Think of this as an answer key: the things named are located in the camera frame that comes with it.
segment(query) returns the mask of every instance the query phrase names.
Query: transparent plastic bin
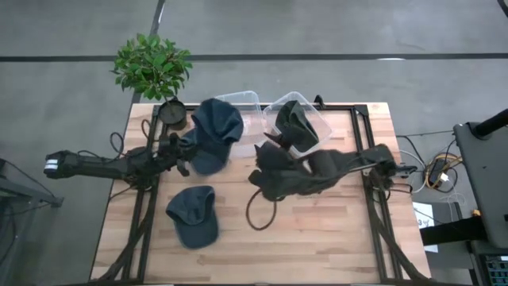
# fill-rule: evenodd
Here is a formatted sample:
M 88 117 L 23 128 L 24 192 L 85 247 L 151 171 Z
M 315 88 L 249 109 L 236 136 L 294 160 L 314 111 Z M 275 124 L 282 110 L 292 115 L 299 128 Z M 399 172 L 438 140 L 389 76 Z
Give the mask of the transparent plastic bin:
M 242 91 L 219 95 L 215 98 L 233 104 L 240 111 L 244 121 L 244 132 L 240 141 L 233 144 L 229 157 L 254 157 L 256 155 L 254 145 L 261 146 L 267 139 L 263 134 L 263 113 L 261 112 L 260 99 L 257 93 Z
M 300 102 L 300 105 L 305 111 L 307 120 L 309 120 L 319 138 L 319 142 L 307 150 L 298 150 L 294 146 L 291 147 L 290 151 L 295 157 L 299 158 L 320 149 L 321 146 L 332 137 L 332 128 L 321 116 L 319 111 L 312 106 L 312 103 L 308 102 L 303 95 L 296 91 L 292 91 L 263 110 L 263 117 L 267 123 L 267 133 L 281 134 L 280 130 L 275 126 L 275 120 L 277 119 L 277 114 L 279 114 L 280 109 L 286 102 L 291 100 L 298 100 Z

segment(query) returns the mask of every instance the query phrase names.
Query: gray floor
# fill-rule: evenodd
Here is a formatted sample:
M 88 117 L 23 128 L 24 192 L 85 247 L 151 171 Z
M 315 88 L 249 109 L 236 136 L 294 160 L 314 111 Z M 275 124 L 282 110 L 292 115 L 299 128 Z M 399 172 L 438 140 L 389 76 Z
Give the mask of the gray floor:
M 127 38 L 150 30 L 155 8 L 156 0 L 4 0 L 0 56 L 113 55 Z M 159 34 L 194 54 L 458 53 L 506 52 L 507 28 L 495 0 L 167 0 Z M 60 149 L 114 155 L 108 138 L 123 133 L 132 93 L 114 85 L 111 68 L 0 63 L 0 157 L 65 197 L 60 209 L 37 212 L 16 285 L 88 278 L 111 181 L 48 180 L 42 168 L 44 156 Z M 180 98 L 200 102 L 253 90 L 265 102 L 289 91 L 308 99 L 320 94 L 328 102 L 389 102 L 396 132 L 420 133 L 506 108 L 507 68 L 508 60 L 196 63 Z M 451 140 L 451 134 L 414 138 L 425 159 Z M 462 169 L 460 176 L 457 191 L 467 199 L 462 211 L 469 215 L 475 201 Z M 424 190 L 414 200 L 443 202 L 441 197 Z M 459 269 L 432 271 L 438 280 L 463 282 Z

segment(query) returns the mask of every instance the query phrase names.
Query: blue baseball cap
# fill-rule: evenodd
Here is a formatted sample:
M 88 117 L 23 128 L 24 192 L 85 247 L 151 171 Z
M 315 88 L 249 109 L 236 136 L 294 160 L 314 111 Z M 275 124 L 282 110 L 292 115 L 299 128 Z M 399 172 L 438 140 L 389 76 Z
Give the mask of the blue baseball cap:
M 198 145 L 198 151 L 190 165 L 205 176 L 221 171 L 228 163 L 231 146 L 244 132 L 240 111 L 228 102 L 207 99 L 191 118 L 194 128 L 183 135 L 183 140 Z
M 166 214 L 173 219 L 183 246 L 200 249 L 217 240 L 219 226 L 214 203 L 215 192 L 211 186 L 186 188 L 169 202 Z

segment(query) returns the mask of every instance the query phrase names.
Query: potted plant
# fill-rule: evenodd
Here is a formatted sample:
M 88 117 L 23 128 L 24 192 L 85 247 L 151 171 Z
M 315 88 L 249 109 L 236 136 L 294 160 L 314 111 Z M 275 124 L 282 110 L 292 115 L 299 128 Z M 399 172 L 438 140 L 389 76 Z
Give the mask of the potted plant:
M 146 37 L 137 34 L 136 40 L 118 50 L 114 61 L 114 74 L 118 75 L 116 84 L 121 89 L 133 88 L 147 99 L 165 99 L 160 106 L 159 119 L 170 128 L 181 130 L 187 124 L 186 109 L 176 95 L 184 88 L 184 75 L 189 79 L 189 68 L 192 64 L 186 61 L 191 53 L 178 49 L 175 43 L 159 36 Z

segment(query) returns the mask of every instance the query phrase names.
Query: plant pot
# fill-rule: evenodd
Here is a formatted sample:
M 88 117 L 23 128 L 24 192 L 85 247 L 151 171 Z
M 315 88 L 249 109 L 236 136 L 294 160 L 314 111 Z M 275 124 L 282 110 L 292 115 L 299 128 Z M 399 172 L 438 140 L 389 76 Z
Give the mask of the plant pot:
M 170 129 L 181 130 L 187 125 L 187 110 L 178 99 L 166 101 L 159 108 L 159 119 Z

